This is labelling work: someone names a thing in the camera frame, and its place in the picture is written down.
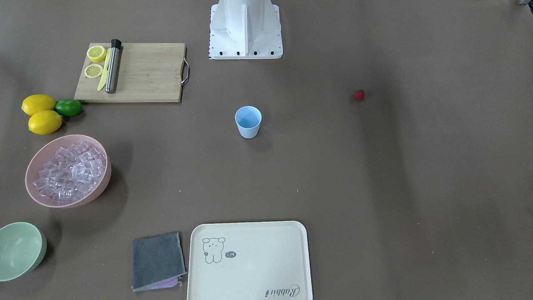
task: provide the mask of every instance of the bowl of ice cubes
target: bowl of ice cubes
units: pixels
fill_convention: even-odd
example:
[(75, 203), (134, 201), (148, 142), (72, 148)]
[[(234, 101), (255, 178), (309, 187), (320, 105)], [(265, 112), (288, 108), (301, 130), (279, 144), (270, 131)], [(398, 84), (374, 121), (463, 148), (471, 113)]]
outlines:
[(46, 144), (26, 169), (26, 190), (46, 207), (72, 208), (98, 197), (111, 177), (111, 163), (97, 140), (68, 135)]

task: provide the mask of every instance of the lemon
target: lemon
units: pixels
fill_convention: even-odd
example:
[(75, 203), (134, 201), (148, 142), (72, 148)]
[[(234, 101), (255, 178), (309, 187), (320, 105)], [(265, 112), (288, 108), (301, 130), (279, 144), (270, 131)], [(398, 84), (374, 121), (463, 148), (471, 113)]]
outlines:
[(87, 50), (87, 57), (94, 62), (102, 61), (106, 58), (106, 49), (100, 45), (92, 46)]
[(29, 131), (38, 135), (53, 133), (61, 127), (61, 116), (53, 110), (42, 110), (30, 117)]
[(37, 94), (31, 95), (22, 101), (22, 110), (30, 116), (33, 116), (35, 113), (38, 113), (42, 110), (54, 109), (55, 100), (54, 98), (45, 95)]
[(85, 68), (85, 76), (87, 78), (96, 78), (102, 75), (102, 72), (103, 72), (103, 67), (100, 66), (99, 64), (88, 65)]

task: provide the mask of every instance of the strawberry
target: strawberry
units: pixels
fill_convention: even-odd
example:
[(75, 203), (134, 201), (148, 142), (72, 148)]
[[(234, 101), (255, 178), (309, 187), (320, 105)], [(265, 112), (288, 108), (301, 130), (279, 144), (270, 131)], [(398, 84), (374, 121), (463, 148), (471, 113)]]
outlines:
[(365, 96), (365, 92), (363, 90), (359, 90), (353, 95), (357, 100), (363, 101), (363, 97)]

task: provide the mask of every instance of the tray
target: tray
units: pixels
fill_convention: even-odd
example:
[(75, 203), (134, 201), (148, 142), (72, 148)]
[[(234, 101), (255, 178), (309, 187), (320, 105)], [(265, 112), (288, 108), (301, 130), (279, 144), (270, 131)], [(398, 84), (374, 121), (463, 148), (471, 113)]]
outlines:
[(202, 224), (191, 235), (188, 300), (313, 299), (297, 221)]
[[(90, 43), (89, 47), (94, 45), (111, 47), (110, 43)], [(85, 77), (84, 70), (89, 64), (104, 64), (91, 62), (86, 56), (74, 99), (111, 103), (181, 101), (185, 44), (123, 43), (122, 48), (116, 92), (97, 91), (100, 78)]]

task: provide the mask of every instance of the gray towel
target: gray towel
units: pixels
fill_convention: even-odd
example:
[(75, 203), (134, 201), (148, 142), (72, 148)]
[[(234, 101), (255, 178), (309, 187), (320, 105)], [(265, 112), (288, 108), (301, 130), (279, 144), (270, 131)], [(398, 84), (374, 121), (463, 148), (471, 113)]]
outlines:
[(181, 285), (186, 271), (180, 239), (180, 233), (173, 232), (133, 241), (133, 291)]

